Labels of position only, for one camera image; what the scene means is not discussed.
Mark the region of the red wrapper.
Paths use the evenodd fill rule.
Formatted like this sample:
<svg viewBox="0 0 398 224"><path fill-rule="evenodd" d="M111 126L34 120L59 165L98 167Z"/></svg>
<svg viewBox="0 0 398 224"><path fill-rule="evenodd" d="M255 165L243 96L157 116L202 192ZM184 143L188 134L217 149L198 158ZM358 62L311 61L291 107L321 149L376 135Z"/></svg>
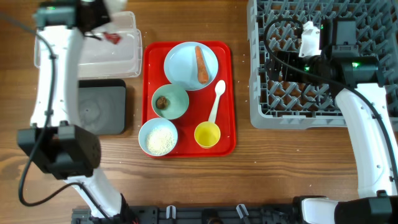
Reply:
<svg viewBox="0 0 398 224"><path fill-rule="evenodd" d="M121 36L117 33L110 34L107 32L103 32L103 36L108 42L114 45L118 44L121 40Z"/></svg>

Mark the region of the orange carrot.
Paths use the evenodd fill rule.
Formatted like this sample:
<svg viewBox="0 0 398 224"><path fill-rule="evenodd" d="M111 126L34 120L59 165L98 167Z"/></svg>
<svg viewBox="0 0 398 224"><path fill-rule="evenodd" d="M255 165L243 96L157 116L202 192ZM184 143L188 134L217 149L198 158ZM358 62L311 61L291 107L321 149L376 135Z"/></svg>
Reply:
<svg viewBox="0 0 398 224"><path fill-rule="evenodd" d="M201 48L199 46L195 47L195 55L196 55L196 59L197 59L198 81L201 84L206 84L206 83L208 83L209 76L208 76L208 72L206 70L206 65L205 65L205 61L203 59Z"/></svg>

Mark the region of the light blue plate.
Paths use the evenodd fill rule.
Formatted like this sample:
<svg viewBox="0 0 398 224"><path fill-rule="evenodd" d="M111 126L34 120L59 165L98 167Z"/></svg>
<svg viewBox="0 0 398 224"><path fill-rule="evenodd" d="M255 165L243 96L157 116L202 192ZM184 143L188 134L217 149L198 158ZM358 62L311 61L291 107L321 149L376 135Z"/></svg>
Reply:
<svg viewBox="0 0 398 224"><path fill-rule="evenodd" d="M209 77L209 80L204 84L198 81L195 47L199 47L201 50ZM177 44L168 52L164 61L164 73L168 81L187 91L197 91L207 87L217 77L218 70L218 59L214 51L199 42Z"/></svg>

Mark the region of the yellow cup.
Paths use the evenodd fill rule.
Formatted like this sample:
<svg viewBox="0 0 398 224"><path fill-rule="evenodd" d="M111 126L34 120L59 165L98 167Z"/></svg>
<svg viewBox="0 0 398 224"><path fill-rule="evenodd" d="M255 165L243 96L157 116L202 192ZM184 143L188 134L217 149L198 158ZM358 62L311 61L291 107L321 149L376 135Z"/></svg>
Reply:
<svg viewBox="0 0 398 224"><path fill-rule="evenodd" d="M221 138L221 131L215 123L205 121L195 128L194 138L200 147L209 149L218 143Z"/></svg>

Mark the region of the brown nut shell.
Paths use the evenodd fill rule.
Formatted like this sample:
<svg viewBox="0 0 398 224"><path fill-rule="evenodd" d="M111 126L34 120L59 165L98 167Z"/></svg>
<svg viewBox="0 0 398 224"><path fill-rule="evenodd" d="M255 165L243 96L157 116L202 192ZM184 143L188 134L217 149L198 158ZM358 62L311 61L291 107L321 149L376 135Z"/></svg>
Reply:
<svg viewBox="0 0 398 224"><path fill-rule="evenodd" d="M165 110L168 105L169 105L169 101L165 96L160 96L158 97L158 99L155 102L156 108L159 110Z"/></svg>

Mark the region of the green bowl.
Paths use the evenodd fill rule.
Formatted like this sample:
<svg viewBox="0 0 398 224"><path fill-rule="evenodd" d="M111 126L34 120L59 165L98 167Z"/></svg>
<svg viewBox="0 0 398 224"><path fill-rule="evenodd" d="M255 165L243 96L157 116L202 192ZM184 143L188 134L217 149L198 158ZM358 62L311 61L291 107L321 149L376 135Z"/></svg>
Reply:
<svg viewBox="0 0 398 224"><path fill-rule="evenodd" d="M155 102L160 96L165 96L169 105L165 110L156 108ZM173 120L183 116L189 107L188 93L175 84L167 84L158 88L152 95L152 109L155 114L161 118Z"/></svg>

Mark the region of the light blue rice bowl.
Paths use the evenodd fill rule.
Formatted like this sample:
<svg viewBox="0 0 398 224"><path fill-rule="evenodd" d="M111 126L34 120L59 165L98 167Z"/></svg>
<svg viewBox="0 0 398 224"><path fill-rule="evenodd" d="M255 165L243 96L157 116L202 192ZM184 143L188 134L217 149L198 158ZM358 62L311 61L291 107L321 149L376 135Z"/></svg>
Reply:
<svg viewBox="0 0 398 224"><path fill-rule="evenodd" d="M154 157L165 156L177 145L177 128L167 119L150 119L142 125L138 140L146 154Z"/></svg>

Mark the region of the white rice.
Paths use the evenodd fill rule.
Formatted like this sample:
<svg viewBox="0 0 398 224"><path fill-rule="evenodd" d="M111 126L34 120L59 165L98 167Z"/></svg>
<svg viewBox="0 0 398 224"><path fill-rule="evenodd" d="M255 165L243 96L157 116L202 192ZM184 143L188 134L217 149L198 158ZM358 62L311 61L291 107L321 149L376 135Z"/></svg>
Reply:
<svg viewBox="0 0 398 224"><path fill-rule="evenodd" d="M176 143L174 132L167 127L155 128L146 137L146 148L155 156L169 153Z"/></svg>

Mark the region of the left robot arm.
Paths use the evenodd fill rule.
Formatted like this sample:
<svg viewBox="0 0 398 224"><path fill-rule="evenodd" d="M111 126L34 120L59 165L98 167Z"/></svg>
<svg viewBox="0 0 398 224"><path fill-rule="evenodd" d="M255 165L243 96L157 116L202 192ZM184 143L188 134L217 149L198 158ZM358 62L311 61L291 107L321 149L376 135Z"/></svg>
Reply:
<svg viewBox="0 0 398 224"><path fill-rule="evenodd" d="M34 18L40 40L37 99L28 129L17 143L43 173L73 187L90 208L93 223L138 223L126 199L100 168L96 135L83 129L78 113L78 65L83 43L107 26L125 1L44 1Z"/></svg>

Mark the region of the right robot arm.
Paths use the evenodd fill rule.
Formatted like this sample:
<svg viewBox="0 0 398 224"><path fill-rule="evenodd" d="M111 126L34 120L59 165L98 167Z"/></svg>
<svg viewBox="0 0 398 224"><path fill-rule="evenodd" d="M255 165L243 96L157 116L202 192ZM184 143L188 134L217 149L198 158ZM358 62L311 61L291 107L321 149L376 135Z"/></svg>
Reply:
<svg viewBox="0 0 398 224"><path fill-rule="evenodd" d="M327 84L351 139L358 173L358 199L322 196L294 199L297 223L396 223L397 142L387 110L385 78L375 56L362 56L350 18L297 23L297 53L270 52L272 80Z"/></svg>

